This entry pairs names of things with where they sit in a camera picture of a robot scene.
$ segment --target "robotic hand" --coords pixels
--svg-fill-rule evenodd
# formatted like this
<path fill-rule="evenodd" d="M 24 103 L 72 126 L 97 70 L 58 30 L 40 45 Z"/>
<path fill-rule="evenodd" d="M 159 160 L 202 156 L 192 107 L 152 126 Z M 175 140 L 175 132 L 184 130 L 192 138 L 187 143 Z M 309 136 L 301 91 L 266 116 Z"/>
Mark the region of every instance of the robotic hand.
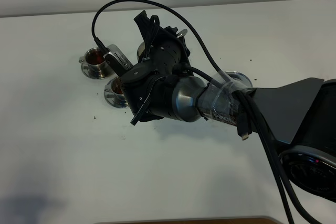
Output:
<path fill-rule="evenodd" d="M 180 18 L 194 33 L 218 75 L 212 78 L 190 66 L 185 30 L 178 33 L 177 28 L 162 28 L 159 18 L 154 15 L 149 19 L 145 11 L 134 19 L 144 40 L 136 65 L 116 46 L 106 48 L 94 31 L 98 15 L 110 5 L 126 1 L 156 5 Z M 288 178 L 302 189 L 336 202 L 336 148 L 332 141 L 336 135 L 335 80 L 309 78 L 280 88 L 252 88 L 220 70 L 198 33 L 180 14 L 151 1 L 106 4 L 93 20 L 92 34 L 105 61 L 120 77 L 122 92 L 134 115 L 133 125 L 162 118 L 194 122 L 203 117 L 237 126 L 243 140 L 252 131 L 258 132 L 289 223 L 294 222 L 284 187 L 300 214 L 310 223 L 319 222 L 300 205 Z"/>

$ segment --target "clear tape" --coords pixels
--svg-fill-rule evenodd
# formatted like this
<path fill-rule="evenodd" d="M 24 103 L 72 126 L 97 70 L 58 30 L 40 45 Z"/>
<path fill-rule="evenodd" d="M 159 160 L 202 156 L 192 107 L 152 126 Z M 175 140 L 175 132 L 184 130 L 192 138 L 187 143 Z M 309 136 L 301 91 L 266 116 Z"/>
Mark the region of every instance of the clear tape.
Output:
<path fill-rule="evenodd" d="M 213 120 L 236 125 L 239 101 L 233 97 L 232 93 L 236 90 L 247 92 L 251 87 L 224 72 L 216 73 L 213 80 L 202 94 L 200 102 L 200 106 L 203 108 L 202 113 Z M 220 83 L 221 88 L 214 85 L 215 81 Z"/>

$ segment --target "metal cup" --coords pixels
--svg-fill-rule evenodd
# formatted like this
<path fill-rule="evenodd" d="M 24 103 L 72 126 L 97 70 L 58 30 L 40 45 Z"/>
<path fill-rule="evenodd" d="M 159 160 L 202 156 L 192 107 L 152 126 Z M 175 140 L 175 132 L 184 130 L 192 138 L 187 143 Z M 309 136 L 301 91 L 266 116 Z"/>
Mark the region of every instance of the metal cup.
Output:
<path fill-rule="evenodd" d="M 107 64 L 102 51 L 98 47 L 89 49 L 79 58 L 82 72 L 91 79 L 103 79 L 113 74 L 112 68 Z"/>
<path fill-rule="evenodd" d="M 87 65 L 92 71 L 99 72 L 109 67 L 103 57 L 102 51 L 98 47 L 89 49 L 84 56 L 79 58 L 81 64 Z"/>
<path fill-rule="evenodd" d="M 105 100 L 116 108 L 126 108 L 128 107 L 127 100 L 122 93 L 121 89 L 121 81 L 119 77 L 115 77 L 107 85 L 104 90 Z"/>

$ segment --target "black wire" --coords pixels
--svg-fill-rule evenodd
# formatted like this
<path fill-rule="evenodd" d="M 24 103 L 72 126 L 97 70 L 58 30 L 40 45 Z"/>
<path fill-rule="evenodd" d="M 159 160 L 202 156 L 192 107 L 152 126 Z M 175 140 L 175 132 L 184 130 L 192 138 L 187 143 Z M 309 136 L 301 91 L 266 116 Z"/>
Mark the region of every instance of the black wire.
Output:
<path fill-rule="evenodd" d="M 99 47 L 104 47 L 104 45 L 98 39 L 98 37 L 96 36 L 95 31 L 94 31 L 96 21 L 97 21 L 97 18 L 99 16 L 99 14 L 102 11 L 104 11 L 106 8 L 108 8 L 109 6 L 111 6 L 113 4 L 117 4 L 117 3 L 122 3 L 122 2 L 146 3 L 146 4 L 150 4 L 150 5 L 160 7 L 162 9 L 165 9 L 168 12 L 174 14 L 181 21 L 183 21 L 187 25 L 187 27 L 191 30 L 191 32 L 195 35 L 196 39 L 198 40 L 200 46 L 202 47 L 202 49 L 203 49 L 205 55 L 207 56 L 209 62 L 211 63 L 211 65 L 225 79 L 225 75 L 223 75 L 223 72 L 221 71 L 220 67 L 216 64 L 216 62 L 214 61 L 214 59 L 210 55 L 209 51 L 207 50 L 205 44 L 203 43 L 201 37 L 199 36 L 199 34 L 195 30 L 195 28 L 183 16 L 181 16 L 176 11 L 170 9 L 169 7 L 167 7 L 165 5 L 156 3 L 154 1 L 149 1 L 149 0 L 115 0 L 115 1 L 111 1 L 111 2 L 107 3 L 102 8 L 100 8 L 97 11 L 95 17 L 93 18 L 92 27 L 91 27 L 92 36 L 93 36 L 95 42 L 97 43 L 97 45 Z M 200 70 L 195 69 L 195 68 L 190 69 L 190 71 L 193 71 L 193 70 L 197 71 L 195 73 L 198 74 L 199 76 L 203 77 L 207 81 L 209 81 L 211 79 L 212 83 L 214 83 L 214 80 L 210 76 L 208 76 L 207 74 L 205 74 L 205 73 L 203 73 Z M 289 181 L 289 179 L 288 179 L 288 177 L 287 177 L 287 175 L 286 175 L 286 173 L 285 173 L 285 171 L 284 171 L 284 169 L 283 169 L 283 167 L 282 167 L 282 165 L 279 161 L 279 158 L 277 156 L 277 153 L 276 153 L 275 149 L 273 147 L 271 147 L 271 142 L 270 142 L 271 137 L 270 137 L 270 134 L 268 132 L 266 122 L 265 122 L 260 110 L 258 109 L 258 106 L 255 104 L 255 102 L 253 101 L 253 99 L 249 95 L 244 95 L 239 90 L 236 91 L 236 94 L 238 95 L 238 98 L 239 98 L 240 102 L 244 106 L 245 110 L 248 112 L 249 116 L 251 117 L 251 119 L 253 120 L 253 123 L 255 124 L 255 126 L 257 128 L 258 134 L 260 136 L 261 142 L 263 144 L 263 147 L 264 147 L 266 155 L 268 157 L 270 166 L 272 168 L 272 172 L 273 172 L 273 174 L 275 174 L 274 177 L 275 177 L 275 180 L 277 182 L 277 186 L 278 186 L 278 189 L 279 189 L 279 192 L 280 192 L 280 195 L 281 195 L 281 200 L 282 200 L 282 203 L 284 205 L 286 215 L 287 215 L 287 218 L 288 218 L 289 222 L 293 223 L 293 220 L 292 220 L 292 216 L 291 216 L 290 209 L 289 209 L 289 206 L 288 206 L 288 202 L 287 202 L 287 199 L 286 199 L 286 194 L 283 191 L 284 189 L 282 187 L 282 184 L 279 184 L 279 182 L 278 182 L 279 178 L 281 178 L 281 180 L 284 184 L 284 187 L 285 187 L 285 189 L 288 193 L 288 196 L 290 197 L 294 207 L 305 218 L 305 220 L 307 220 L 311 224 L 321 224 L 320 222 L 315 220 L 311 215 L 309 215 L 306 212 L 306 210 L 302 207 L 299 199 L 297 198 L 297 196 L 296 196 L 296 194 L 295 194 L 295 192 L 294 192 L 294 190 L 293 190 L 293 188 L 290 184 L 290 181 Z"/>
<path fill-rule="evenodd" d="M 194 67 L 191 67 L 191 66 L 188 66 L 188 65 L 182 65 L 181 66 L 183 69 L 185 70 L 188 70 L 188 71 L 191 71 L 201 77 L 203 77 L 205 80 L 207 80 L 208 82 L 210 82 L 212 85 L 216 86 L 217 88 L 219 88 L 220 90 L 222 89 L 223 85 L 220 84 L 218 81 L 216 81 L 215 79 L 213 79 L 212 77 L 208 76 L 206 73 L 202 72 L 201 70 L 197 69 L 197 68 L 194 68 Z M 239 100 L 242 100 L 243 102 L 242 105 L 245 107 L 249 107 L 248 103 L 246 102 L 246 99 L 243 95 L 243 93 L 241 93 L 240 91 L 236 91 L 237 93 L 237 96 L 239 98 Z M 282 185 L 282 182 L 281 182 L 281 179 L 280 179 L 280 176 L 279 174 L 277 173 L 277 168 L 276 168 L 276 164 L 274 162 L 274 160 L 272 159 L 272 156 L 270 154 L 270 151 L 268 150 L 269 149 L 269 146 L 267 145 L 267 142 L 261 138 L 261 142 L 263 144 L 263 147 L 264 147 L 264 150 L 265 150 L 265 153 L 266 153 L 266 156 L 267 156 L 267 159 L 268 159 L 268 162 L 269 162 L 269 165 L 271 167 L 271 170 L 272 170 L 272 173 L 274 175 L 274 179 L 277 183 L 277 186 L 278 186 L 278 189 L 279 189 L 279 193 L 280 193 L 280 197 L 281 197 L 281 201 L 282 201 L 282 204 L 284 206 L 284 209 L 285 209 L 285 213 L 286 213 L 286 216 L 287 216 L 287 219 L 288 219 L 288 222 L 289 224 L 294 224 L 294 220 L 293 220 L 293 217 L 292 217 L 292 214 L 291 214 L 291 211 L 290 211 L 290 208 L 289 208 L 289 205 L 288 205 L 288 201 L 287 201 L 287 197 L 286 197 L 286 193 L 285 193 L 285 190 L 283 189 L 283 185 Z"/>
<path fill-rule="evenodd" d="M 162 5 L 162 4 L 159 4 L 157 2 L 154 2 L 154 1 L 150 1 L 150 0 L 114 0 L 114 1 L 111 1 L 107 4 L 105 4 L 102 8 L 100 8 L 95 17 L 93 18 L 93 21 L 92 21 L 92 27 L 91 27 L 91 32 L 92 32 L 92 36 L 94 38 L 94 40 L 97 42 L 97 40 L 99 41 L 99 39 L 97 38 L 96 34 L 95 34 L 95 25 L 96 25 L 96 21 L 97 21 L 97 18 L 99 16 L 99 14 L 104 11 L 106 8 L 110 7 L 111 5 L 114 5 L 114 4 L 117 4 L 117 3 L 122 3 L 122 2 L 140 2 L 140 3 L 146 3 L 146 4 L 150 4 L 150 5 L 154 5 L 154 6 L 157 6 L 157 7 L 160 7 L 162 9 L 165 9 L 167 10 L 168 12 L 174 14 L 176 17 L 178 17 L 183 23 L 185 23 L 187 25 L 187 27 L 190 29 L 190 31 L 195 35 L 196 39 L 198 40 L 201 48 L 203 49 L 205 55 L 207 56 L 208 60 L 210 61 L 211 65 L 216 69 L 216 71 L 220 71 L 221 69 L 219 68 L 219 66 L 216 64 L 216 62 L 214 61 L 214 59 L 212 58 L 212 56 L 210 55 L 208 49 L 206 48 L 204 42 L 202 41 L 201 37 L 199 36 L 199 34 L 197 33 L 197 31 L 195 30 L 195 28 L 183 17 L 181 16 L 179 13 L 177 13 L 176 11 L 174 11 L 173 9 L 170 9 L 169 7 L 165 6 L 165 5 Z"/>
<path fill-rule="evenodd" d="M 272 138 L 274 138 L 274 136 L 270 134 L 271 132 L 268 131 L 268 127 L 266 125 L 265 119 L 263 118 L 257 104 L 255 103 L 255 101 L 249 96 L 249 95 L 245 95 L 244 96 L 247 103 L 250 105 L 250 108 L 245 108 L 248 112 L 248 114 L 251 116 L 251 118 L 253 119 L 253 117 L 255 117 L 253 120 L 253 123 L 255 124 L 258 134 L 260 136 L 260 139 L 262 139 L 262 141 L 264 141 L 267 145 L 267 152 L 269 152 L 271 158 L 273 159 L 273 162 L 276 165 L 278 174 L 284 184 L 284 187 L 288 193 L 288 196 L 290 198 L 290 200 L 292 201 L 294 207 L 296 208 L 296 210 L 298 211 L 298 213 L 301 214 L 302 217 L 305 218 L 305 220 L 311 224 L 321 224 L 319 221 L 315 220 L 314 217 L 312 217 L 301 205 L 298 197 L 296 196 L 296 193 L 294 192 L 294 189 L 292 188 L 292 185 L 286 175 L 286 172 L 282 166 L 282 164 L 280 163 L 280 160 L 278 158 L 278 154 L 275 151 L 274 148 L 272 148 L 270 145 L 270 140 Z"/>

